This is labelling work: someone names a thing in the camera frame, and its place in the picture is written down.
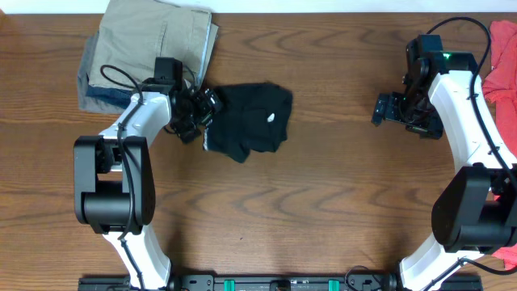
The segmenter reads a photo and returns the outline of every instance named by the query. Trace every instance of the beige fabric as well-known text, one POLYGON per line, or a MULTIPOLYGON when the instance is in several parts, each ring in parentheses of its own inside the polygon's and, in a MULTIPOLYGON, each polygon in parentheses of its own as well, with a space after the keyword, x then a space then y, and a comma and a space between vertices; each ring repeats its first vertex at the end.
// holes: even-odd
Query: beige fabric
POLYGON ((204 80, 204 76, 207 74, 208 63, 210 62, 210 58, 212 57, 213 45, 216 43, 217 31, 219 27, 216 24, 212 24, 210 27, 210 36, 208 36, 208 47, 207 54, 204 60, 203 71, 201 74, 201 82, 204 80))
MULTIPOLYGON (((207 11, 154 0, 111 0, 99 27, 89 84, 123 88, 101 75, 99 70, 104 64, 115 65, 142 82, 153 77, 156 57, 182 61, 194 72, 196 83, 201 83, 208 63, 211 21, 212 15, 207 11)), ((118 82, 130 83, 113 70, 106 70, 106 75, 118 82)))

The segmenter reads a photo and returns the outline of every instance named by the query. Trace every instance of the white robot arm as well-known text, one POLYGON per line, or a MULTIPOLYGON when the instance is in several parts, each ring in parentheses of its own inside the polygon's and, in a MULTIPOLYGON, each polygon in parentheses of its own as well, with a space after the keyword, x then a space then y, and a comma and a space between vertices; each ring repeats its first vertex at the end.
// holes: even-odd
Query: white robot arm
MULTIPOLYGON (((477 75, 477 64, 472 54, 445 53, 439 36, 432 35, 412 40, 406 52, 406 92, 380 95, 372 122, 379 125, 382 120, 394 120, 412 132, 432 138, 440 138, 445 130, 456 176, 433 207, 432 234, 415 253, 400 262, 395 273, 347 273, 344 278, 203 275, 176 281, 171 274, 171 262, 163 254, 151 224, 154 184, 148 148, 162 127, 174 118, 182 120, 175 110, 181 103, 173 97, 182 90, 175 86, 181 81, 166 78, 171 81, 152 82, 141 95, 134 95, 126 112, 109 129, 95 137, 80 137, 74 145, 76 216, 114 246, 130 274, 123 280, 81 279, 79 290, 104 291, 115 286, 124 291, 429 291, 443 285, 447 290, 482 290, 479 280, 467 282, 449 277, 462 264, 475 264, 475 259, 517 243, 517 192, 506 181, 507 172, 513 172, 517 159, 498 134, 483 99, 479 77, 473 87, 477 96, 473 97, 471 80, 477 75), (477 105, 495 147, 481 130, 472 102, 477 105), (97 178, 97 174, 110 171, 122 171, 123 180, 113 183, 97 178), (501 199, 487 202, 490 190, 501 195, 501 199)), ((203 100, 210 102, 214 98, 203 100)), ((196 113, 200 120, 209 120, 207 114, 218 111, 216 104, 200 108, 211 108, 208 113, 196 113)), ((188 129, 188 134, 180 134, 183 141, 199 135, 192 120, 178 122, 176 129, 176 133, 188 129)))
POLYGON ((406 55, 405 94, 380 95, 372 122, 401 122, 424 137, 440 138, 443 129, 447 133, 456 177, 433 208, 433 233, 398 270, 404 288, 438 290, 468 259, 515 244, 515 191, 503 182, 506 173, 481 130, 473 103, 505 166, 512 169, 517 159, 495 127, 472 54, 444 52, 439 36, 422 35, 407 45, 406 55), (510 205, 485 202, 491 188, 504 193, 510 205))
MULTIPOLYGON (((464 166, 482 163, 490 169, 500 169, 490 147, 481 132, 469 100, 469 84, 473 74, 470 71, 449 71, 448 74, 437 74, 429 90, 431 104, 436 108, 443 122, 451 146, 456 173, 464 166)), ((495 127, 490 111, 486 106, 481 91, 481 79, 477 77, 475 92, 477 106, 483 116, 485 126, 490 132, 499 153, 509 167, 517 163, 515 156, 508 150, 495 127)), ((438 278, 460 258, 479 259, 484 254, 480 251, 446 252, 435 236, 431 234, 427 240, 411 256, 400 262, 401 281, 411 290, 423 290, 432 280, 438 278)), ((447 279, 435 282, 430 290, 438 290, 447 279)))

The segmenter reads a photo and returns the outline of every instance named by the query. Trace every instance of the folded clothes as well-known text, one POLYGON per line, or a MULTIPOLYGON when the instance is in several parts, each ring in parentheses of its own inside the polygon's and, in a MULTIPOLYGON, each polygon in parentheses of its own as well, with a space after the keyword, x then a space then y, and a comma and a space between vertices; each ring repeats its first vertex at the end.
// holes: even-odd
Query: folded clothes
MULTIPOLYGON (((203 80, 204 75, 206 74, 208 63, 210 61, 210 57, 212 56, 212 49, 216 41, 216 34, 219 27, 215 24, 210 25, 210 33, 208 36, 208 41, 206 42, 206 54, 202 62, 203 67, 201 68, 201 78, 198 80, 203 80)), ((92 69, 94 55, 97 48, 97 43, 99 40, 99 32, 97 32, 94 36, 88 38, 86 40, 86 45, 84 48, 84 52, 82 54, 81 65, 78 70, 78 104, 79 109, 94 112, 94 113, 106 113, 106 114, 120 114, 124 111, 124 109, 129 105, 130 98, 132 92, 127 88, 119 87, 115 84, 108 83, 107 86, 92 86, 90 84, 90 72, 94 72, 95 74, 100 74, 99 68, 92 69)), ((180 56, 173 56, 180 61, 180 56)), ((128 65, 121 65, 120 68, 126 70, 128 65)), ((148 72, 149 75, 145 76, 144 79, 153 76, 154 70, 154 59, 152 62, 152 69, 148 72)), ((192 80, 191 75, 185 70, 183 72, 183 76, 192 80)), ((120 78, 119 75, 112 75, 114 79, 120 78)), ((122 83, 128 83, 128 80, 120 79, 122 83)))
POLYGON ((93 62, 99 33, 86 40, 78 70, 79 109, 93 113, 120 114, 129 105, 132 92, 122 89, 93 87, 88 85, 88 74, 93 62))
MULTIPOLYGON (((153 76, 156 57, 174 57, 194 72, 195 80, 189 81, 199 85, 208 61, 211 21, 208 11, 154 0, 111 0, 99 26, 89 84, 124 89, 101 75, 101 65, 117 66, 142 82, 153 76)), ((106 75, 117 82, 128 81, 113 71, 106 75)))
POLYGON ((288 139, 290 91, 271 83, 219 86, 214 91, 225 107, 205 129, 205 150, 245 162, 250 150, 276 152, 288 139))

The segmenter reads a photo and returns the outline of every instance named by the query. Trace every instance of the wooden table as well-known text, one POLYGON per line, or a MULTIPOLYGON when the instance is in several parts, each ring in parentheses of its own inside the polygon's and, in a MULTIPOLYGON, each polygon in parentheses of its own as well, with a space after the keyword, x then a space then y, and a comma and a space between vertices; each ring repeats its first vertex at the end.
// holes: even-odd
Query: wooden table
MULTIPOLYGON (((278 83, 293 91, 293 112, 279 151, 244 164, 203 152, 200 139, 158 135, 153 224, 175 267, 343 274, 356 264, 391 269, 415 251, 454 176, 447 138, 420 140, 370 119, 379 93, 402 90, 407 42, 449 16, 214 15, 221 29, 208 82, 278 83)), ((74 215, 73 143, 116 119, 77 104, 83 45, 101 17, 8 15, 0 28, 0 289, 73 290, 81 276, 126 273, 74 215)), ((438 33, 449 49, 479 57, 485 47, 469 23, 438 33)), ((486 290, 517 284, 479 273, 486 290)))

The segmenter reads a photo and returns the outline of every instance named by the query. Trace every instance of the black cloth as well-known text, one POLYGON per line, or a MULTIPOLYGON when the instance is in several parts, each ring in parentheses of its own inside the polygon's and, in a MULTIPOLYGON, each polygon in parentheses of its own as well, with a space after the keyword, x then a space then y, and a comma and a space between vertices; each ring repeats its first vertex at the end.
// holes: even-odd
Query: black cloth
POLYGON ((288 139, 292 93, 272 84, 214 88, 225 105, 205 129, 204 148, 244 162, 250 150, 276 152, 288 139))

